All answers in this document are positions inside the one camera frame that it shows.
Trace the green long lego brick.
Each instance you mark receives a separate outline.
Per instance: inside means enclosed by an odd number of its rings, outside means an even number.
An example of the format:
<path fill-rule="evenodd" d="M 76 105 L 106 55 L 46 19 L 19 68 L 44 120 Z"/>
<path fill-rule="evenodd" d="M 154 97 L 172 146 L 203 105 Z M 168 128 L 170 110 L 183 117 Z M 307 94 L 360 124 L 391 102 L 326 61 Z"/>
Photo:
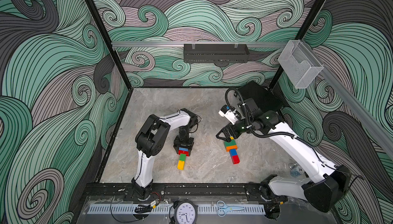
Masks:
<path fill-rule="evenodd" d="M 237 146 L 235 140 L 232 140 L 231 142 L 224 142 L 225 148 L 226 148 L 226 146 L 232 146 L 232 145 L 236 145 Z"/>

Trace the orange long lego brick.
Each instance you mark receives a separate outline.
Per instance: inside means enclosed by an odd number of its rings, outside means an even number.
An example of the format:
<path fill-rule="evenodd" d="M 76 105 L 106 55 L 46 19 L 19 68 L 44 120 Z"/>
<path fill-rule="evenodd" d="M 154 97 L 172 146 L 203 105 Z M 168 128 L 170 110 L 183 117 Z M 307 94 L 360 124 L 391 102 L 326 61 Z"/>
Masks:
<path fill-rule="evenodd" d="M 229 152 L 230 150 L 237 150 L 237 146 L 236 145 L 226 146 L 226 151 Z"/>

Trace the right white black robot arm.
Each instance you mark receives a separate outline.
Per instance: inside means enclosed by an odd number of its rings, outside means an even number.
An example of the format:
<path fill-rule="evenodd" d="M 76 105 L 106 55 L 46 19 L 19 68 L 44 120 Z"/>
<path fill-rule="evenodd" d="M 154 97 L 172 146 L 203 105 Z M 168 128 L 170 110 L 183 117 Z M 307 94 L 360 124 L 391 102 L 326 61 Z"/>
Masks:
<path fill-rule="evenodd" d="M 225 142 L 237 139 L 241 134 L 250 132 L 256 137 L 269 138 L 288 155 L 290 155 L 305 171 L 307 177 L 301 180 L 283 178 L 272 174 L 261 182 L 261 193 L 264 199 L 272 200 L 278 196 L 289 196 L 308 201 L 321 212 L 330 209 L 348 192 L 351 171 L 345 166 L 337 166 L 334 162 L 318 153 L 307 142 L 303 141 L 283 118 L 274 111 L 256 117 L 241 119 L 236 111 L 223 106 L 219 115 L 225 117 L 227 124 L 219 133 Z"/>

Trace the blue square lego brick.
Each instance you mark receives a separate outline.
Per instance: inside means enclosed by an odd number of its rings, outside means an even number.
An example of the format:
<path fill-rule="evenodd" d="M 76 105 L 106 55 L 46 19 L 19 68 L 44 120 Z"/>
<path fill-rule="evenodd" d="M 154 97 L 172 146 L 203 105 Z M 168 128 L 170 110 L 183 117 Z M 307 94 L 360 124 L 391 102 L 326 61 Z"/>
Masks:
<path fill-rule="evenodd" d="M 230 156 L 231 156 L 231 157 L 237 156 L 236 149 L 230 149 L 230 150 L 229 150 L 229 153 L 230 153 Z"/>

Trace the red square lego brick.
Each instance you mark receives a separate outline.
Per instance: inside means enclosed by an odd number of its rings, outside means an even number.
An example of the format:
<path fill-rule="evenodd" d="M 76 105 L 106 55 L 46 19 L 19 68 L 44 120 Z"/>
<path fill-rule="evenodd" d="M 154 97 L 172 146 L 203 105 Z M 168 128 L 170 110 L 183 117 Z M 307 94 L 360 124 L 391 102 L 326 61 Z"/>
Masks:
<path fill-rule="evenodd" d="M 231 160 L 232 160 L 232 163 L 233 163 L 234 165 L 240 163 L 240 159 L 239 159 L 238 155 L 233 155 L 233 156 L 231 156 Z"/>

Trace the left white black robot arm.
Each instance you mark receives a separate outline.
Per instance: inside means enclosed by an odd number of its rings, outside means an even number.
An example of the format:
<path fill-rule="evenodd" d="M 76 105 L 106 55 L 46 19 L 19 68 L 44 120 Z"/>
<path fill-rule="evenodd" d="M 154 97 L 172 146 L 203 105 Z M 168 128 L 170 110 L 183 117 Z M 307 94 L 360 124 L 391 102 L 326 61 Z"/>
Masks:
<path fill-rule="evenodd" d="M 174 149 L 182 157 L 190 156 L 194 145 L 194 138 L 190 137 L 191 130 L 198 127 L 200 121 L 200 116 L 185 108 L 164 117 L 151 114 L 147 118 L 135 138 L 138 166 L 132 186 L 138 198 L 146 199 L 150 196 L 155 156 L 163 149 L 169 132 L 179 130 L 174 140 Z"/>

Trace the green square lego brick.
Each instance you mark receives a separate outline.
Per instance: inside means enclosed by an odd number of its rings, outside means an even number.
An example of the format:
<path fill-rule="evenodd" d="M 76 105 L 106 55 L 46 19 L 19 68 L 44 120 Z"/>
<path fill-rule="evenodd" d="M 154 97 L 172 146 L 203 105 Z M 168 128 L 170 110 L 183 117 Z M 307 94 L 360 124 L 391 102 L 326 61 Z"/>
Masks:
<path fill-rule="evenodd" d="M 180 154 L 179 161 L 186 161 L 186 154 Z"/>

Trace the red long lego brick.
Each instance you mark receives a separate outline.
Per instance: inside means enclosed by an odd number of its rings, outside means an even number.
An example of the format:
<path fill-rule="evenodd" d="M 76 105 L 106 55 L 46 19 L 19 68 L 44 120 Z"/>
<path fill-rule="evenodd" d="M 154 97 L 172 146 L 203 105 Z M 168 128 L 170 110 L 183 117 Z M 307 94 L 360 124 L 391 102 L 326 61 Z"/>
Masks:
<path fill-rule="evenodd" d="M 184 154 L 184 155 L 186 155 L 186 156 L 189 156 L 189 151 L 179 150 L 179 151 L 178 151 L 178 154 L 179 154 L 179 155 Z"/>

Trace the yellow square lego brick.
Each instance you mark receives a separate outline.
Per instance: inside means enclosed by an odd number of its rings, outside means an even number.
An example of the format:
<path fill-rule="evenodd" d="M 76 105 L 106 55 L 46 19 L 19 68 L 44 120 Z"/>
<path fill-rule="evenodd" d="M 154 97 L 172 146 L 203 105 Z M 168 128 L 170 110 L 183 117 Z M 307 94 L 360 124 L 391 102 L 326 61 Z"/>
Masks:
<path fill-rule="evenodd" d="M 179 170 L 184 170 L 184 167 L 185 167 L 185 161 L 178 161 L 177 168 Z"/>

